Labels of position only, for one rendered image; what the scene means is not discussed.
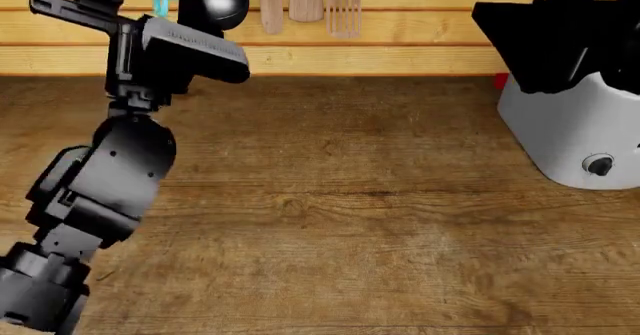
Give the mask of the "white toaster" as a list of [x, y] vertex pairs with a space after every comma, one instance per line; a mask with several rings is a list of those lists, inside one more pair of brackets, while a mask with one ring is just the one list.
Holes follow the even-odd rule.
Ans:
[[[497, 109], [549, 180], [586, 190], [640, 187], [640, 95], [609, 87], [599, 73], [557, 94], [526, 94], [510, 77]], [[608, 175], [584, 171], [592, 154], [614, 157]]]

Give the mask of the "black ladle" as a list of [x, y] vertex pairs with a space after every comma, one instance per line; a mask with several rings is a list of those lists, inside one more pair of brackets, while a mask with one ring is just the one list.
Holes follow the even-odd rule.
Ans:
[[210, 21], [228, 31], [240, 25], [247, 16], [250, 0], [203, 0]]

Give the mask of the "black toaster knob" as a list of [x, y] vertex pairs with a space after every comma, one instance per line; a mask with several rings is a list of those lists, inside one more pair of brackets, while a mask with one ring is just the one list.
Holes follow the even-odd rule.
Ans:
[[608, 175], [614, 165], [614, 157], [610, 154], [592, 154], [582, 162], [582, 168], [589, 175], [604, 177]]

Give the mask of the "narrow wooden spatula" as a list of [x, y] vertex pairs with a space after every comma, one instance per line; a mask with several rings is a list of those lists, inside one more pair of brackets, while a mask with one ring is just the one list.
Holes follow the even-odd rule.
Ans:
[[264, 31], [267, 34], [279, 34], [283, 28], [282, 0], [259, 0], [260, 16]]

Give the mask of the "slotted wooden spatula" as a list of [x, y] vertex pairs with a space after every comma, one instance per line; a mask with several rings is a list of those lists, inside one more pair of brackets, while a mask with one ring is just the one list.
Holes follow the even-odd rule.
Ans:
[[328, 34], [339, 39], [359, 37], [362, 23], [361, 0], [326, 0]]

